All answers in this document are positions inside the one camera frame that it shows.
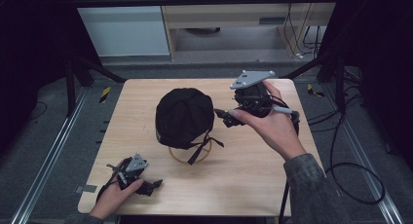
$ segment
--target person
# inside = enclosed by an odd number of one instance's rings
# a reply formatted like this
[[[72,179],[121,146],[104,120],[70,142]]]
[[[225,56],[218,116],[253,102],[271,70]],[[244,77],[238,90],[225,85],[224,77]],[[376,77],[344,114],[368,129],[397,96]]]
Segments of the person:
[[[271,95],[282,98],[273,85],[267,81],[263,84]],[[314,156],[306,152],[288,115],[274,110],[265,118],[257,118],[240,109],[229,113],[252,127],[285,160],[283,167],[290,186],[293,224],[351,223],[350,215]],[[65,224],[103,223],[141,184],[142,181],[137,180],[123,191],[117,183],[110,185],[89,215],[70,217]]]

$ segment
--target sweater cuff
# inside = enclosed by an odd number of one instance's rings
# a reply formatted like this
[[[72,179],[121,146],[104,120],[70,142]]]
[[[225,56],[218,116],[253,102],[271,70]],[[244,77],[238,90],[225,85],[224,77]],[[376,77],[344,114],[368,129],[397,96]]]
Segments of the sweater cuff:
[[[286,179],[290,186],[324,177],[324,172],[312,154],[303,154],[284,163]]]

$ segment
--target gray carpet floor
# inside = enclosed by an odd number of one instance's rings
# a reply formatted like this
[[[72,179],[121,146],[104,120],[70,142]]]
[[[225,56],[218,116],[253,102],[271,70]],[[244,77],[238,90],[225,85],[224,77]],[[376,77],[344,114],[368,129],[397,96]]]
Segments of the gray carpet floor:
[[[189,45],[196,44],[196,38],[200,37],[191,33],[183,34],[189,37],[188,46],[180,45],[185,52]],[[224,51],[236,54],[233,48],[222,48]],[[281,50],[275,45],[274,50]],[[161,79],[161,78],[237,78],[242,70],[274,70],[281,76],[299,67],[305,60],[295,58],[283,58],[269,60],[267,53],[259,53],[261,50],[255,47],[256,53],[249,54],[242,61],[237,62],[233,58],[229,60],[214,60],[211,62],[196,62],[194,55],[190,55],[188,62],[184,62],[185,54],[179,56],[177,62],[163,64],[139,64],[129,66],[107,65],[106,68],[128,79]],[[261,51],[268,51],[265,44]],[[94,85],[86,88],[85,104],[76,123],[68,135],[55,167],[50,174],[46,186],[41,193],[37,205],[32,210],[30,220],[62,220],[67,215],[77,213],[77,204],[80,194],[75,192],[77,186],[86,183],[90,169],[94,163],[94,157],[99,149],[99,142],[104,137],[107,121],[113,113],[122,84],[117,84],[106,77],[92,72],[95,77]],[[295,81],[297,92],[309,119],[334,110],[334,105],[326,97],[309,94],[307,85],[312,84],[316,92],[326,93],[333,87],[334,82],[319,84],[314,76],[317,68],[303,74]],[[84,88],[78,84],[77,93]],[[104,103],[99,103],[104,88],[111,87],[111,92]],[[348,98],[357,94],[357,89],[348,91]],[[67,100],[64,79],[45,86],[38,94],[38,105],[33,110],[32,119],[27,121],[15,141],[13,151],[1,159],[0,176],[0,221],[7,223],[19,207],[26,192],[30,188],[37,171],[47,157],[51,146],[65,120]],[[389,196],[392,198],[404,223],[413,223],[413,172],[398,154],[389,154],[385,150],[385,142],[379,133],[369,111],[363,105],[363,99],[358,98],[348,107],[347,120],[351,123],[357,140],[362,145],[368,159],[378,172],[386,186]],[[334,131],[325,131],[337,125],[338,117],[335,116],[320,124],[311,125],[313,137],[319,150],[319,155],[324,168],[328,168],[329,152],[333,140]],[[351,144],[346,133],[341,128],[338,131],[334,144],[334,163],[356,162]],[[337,168],[336,175],[343,186],[351,193],[363,200],[372,200],[370,188],[365,181],[364,173],[353,168]],[[363,205],[347,195],[341,198],[343,204],[351,214],[354,223],[388,223],[382,210],[377,205]]]

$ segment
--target wooden table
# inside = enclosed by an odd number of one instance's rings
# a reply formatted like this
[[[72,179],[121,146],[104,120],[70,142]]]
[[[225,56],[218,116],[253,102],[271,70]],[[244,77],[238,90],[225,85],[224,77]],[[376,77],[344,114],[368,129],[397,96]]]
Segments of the wooden table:
[[[151,197],[132,195],[118,214],[277,216],[285,185],[282,157],[249,126],[227,128],[215,117],[210,136],[215,143],[208,157],[192,166],[176,161],[155,134],[156,107],[175,88],[196,88],[212,98],[219,109],[237,107],[229,85],[235,79],[128,80],[119,97],[106,135],[88,179],[95,193],[83,193],[78,208],[87,213],[100,187],[124,158],[139,153],[149,167],[141,177],[149,182],[164,179]],[[291,80],[270,82],[282,92],[283,100],[301,114],[300,139],[319,161],[319,154]],[[289,202],[285,215],[290,215]]]

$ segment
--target black hat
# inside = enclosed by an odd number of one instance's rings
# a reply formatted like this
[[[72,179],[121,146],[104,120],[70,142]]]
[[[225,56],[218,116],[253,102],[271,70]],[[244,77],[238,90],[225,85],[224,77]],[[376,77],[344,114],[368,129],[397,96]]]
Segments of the black hat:
[[[188,161],[192,165],[202,148],[212,139],[208,134],[213,128],[213,105],[208,95],[194,88],[174,89],[162,97],[156,110],[155,128],[161,144],[172,148],[189,149],[200,145]],[[205,134],[204,141],[194,143]]]

